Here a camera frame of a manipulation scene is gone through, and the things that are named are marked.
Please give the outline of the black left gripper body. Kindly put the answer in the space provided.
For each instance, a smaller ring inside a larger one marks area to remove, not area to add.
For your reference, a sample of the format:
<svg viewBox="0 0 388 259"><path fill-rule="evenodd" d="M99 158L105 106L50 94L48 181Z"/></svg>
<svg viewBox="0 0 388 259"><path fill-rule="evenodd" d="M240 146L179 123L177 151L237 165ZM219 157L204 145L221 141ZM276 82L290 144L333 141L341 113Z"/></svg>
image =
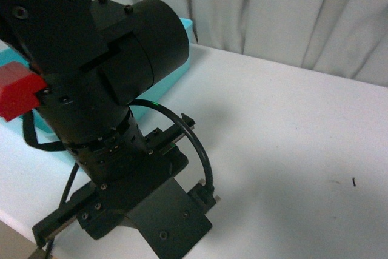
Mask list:
<svg viewBox="0 0 388 259"><path fill-rule="evenodd" d="M175 179L188 163L184 154L172 144L181 133L174 125L164 132L152 134L154 148L167 146L168 151L147 155L144 164L129 177L100 186L89 182L77 190L68 202L33 226L36 244L45 246L74 220L78 220L95 240L116 226L135 228L127 218L129 211L167 180Z"/></svg>

